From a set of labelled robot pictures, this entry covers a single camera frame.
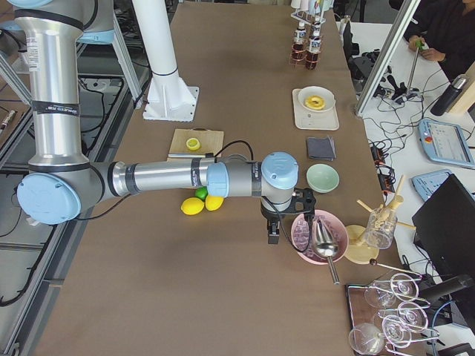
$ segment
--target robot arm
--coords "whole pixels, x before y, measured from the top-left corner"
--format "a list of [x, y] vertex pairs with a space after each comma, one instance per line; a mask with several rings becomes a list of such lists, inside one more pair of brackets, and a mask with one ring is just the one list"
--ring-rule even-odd
[[282, 152], [270, 154], [262, 163], [214, 158], [132, 165], [89, 162], [81, 152], [76, 41], [107, 42], [113, 28], [112, 1], [10, 2], [17, 6], [16, 22], [28, 47], [36, 154], [28, 163], [30, 174], [19, 185], [18, 198], [32, 218], [63, 223], [112, 197], [207, 186], [215, 196], [265, 196], [261, 211], [268, 219], [269, 241], [277, 243], [279, 211], [295, 212], [296, 200], [304, 199], [305, 209], [313, 212], [313, 195], [307, 192], [299, 198], [294, 193], [297, 162]]

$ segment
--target metal scoop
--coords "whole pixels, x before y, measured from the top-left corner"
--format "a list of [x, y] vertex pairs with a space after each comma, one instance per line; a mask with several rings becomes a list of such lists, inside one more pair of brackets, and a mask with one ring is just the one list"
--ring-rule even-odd
[[333, 278], [333, 284], [340, 284], [335, 265], [333, 264], [333, 258], [338, 253], [338, 244], [320, 218], [317, 219], [316, 228], [315, 238], [312, 239], [312, 250], [318, 256], [327, 259]]

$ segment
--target green bowl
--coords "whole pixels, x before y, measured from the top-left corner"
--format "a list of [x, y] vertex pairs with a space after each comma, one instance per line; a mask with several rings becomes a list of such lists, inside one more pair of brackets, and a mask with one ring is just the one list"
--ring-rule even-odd
[[307, 182], [314, 191], [328, 193], [340, 183], [340, 176], [329, 165], [313, 165], [307, 171]]

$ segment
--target light blue joint cap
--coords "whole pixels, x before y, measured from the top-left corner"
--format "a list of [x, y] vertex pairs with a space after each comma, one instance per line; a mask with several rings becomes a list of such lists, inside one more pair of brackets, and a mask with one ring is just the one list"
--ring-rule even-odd
[[7, 31], [23, 31], [20, 25], [14, 22], [13, 20], [2, 22], [0, 24], [0, 28], [2, 30], [7, 30]]
[[13, 6], [17, 6], [23, 9], [34, 9], [49, 4], [53, 0], [8, 0]]
[[17, 194], [24, 212], [44, 224], [63, 223], [81, 211], [77, 193], [52, 174], [28, 174], [18, 186]]
[[264, 179], [277, 189], [292, 189], [298, 181], [298, 163], [285, 152], [274, 152], [262, 161]]
[[226, 198], [229, 194], [228, 168], [222, 162], [214, 163], [206, 170], [208, 194], [213, 197]]
[[114, 30], [101, 32], [84, 32], [77, 40], [87, 45], [110, 45], [114, 42]]

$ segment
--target brown table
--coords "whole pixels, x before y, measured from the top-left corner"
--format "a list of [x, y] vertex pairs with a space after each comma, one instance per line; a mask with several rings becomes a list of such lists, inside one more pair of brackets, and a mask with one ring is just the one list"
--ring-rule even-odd
[[[286, 151], [300, 165], [298, 186], [315, 163], [305, 139], [332, 135], [339, 187], [318, 208], [345, 225], [366, 225], [356, 204], [382, 202], [364, 126], [333, 14], [323, 26], [318, 68], [288, 64], [296, 21], [290, 7], [181, 4], [171, 29], [180, 75], [200, 86], [193, 123], [148, 122], [136, 112], [117, 159], [166, 160], [175, 128], [246, 139], [256, 159]], [[335, 93], [340, 129], [302, 131], [293, 122], [293, 88]], [[227, 153], [244, 153], [244, 148]], [[267, 245], [259, 199], [229, 198], [216, 212], [180, 212], [190, 190], [155, 191], [126, 200], [89, 223], [36, 355], [351, 355], [344, 287], [327, 266], [303, 261], [284, 236]], [[94, 214], [110, 204], [99, 206]], [[286, 229], [292, 219], [286, 220]], [[381, 261], [397, 263], [395, 249]], [[345, 283], [368, 283], [383, 270], [336, 263]]]

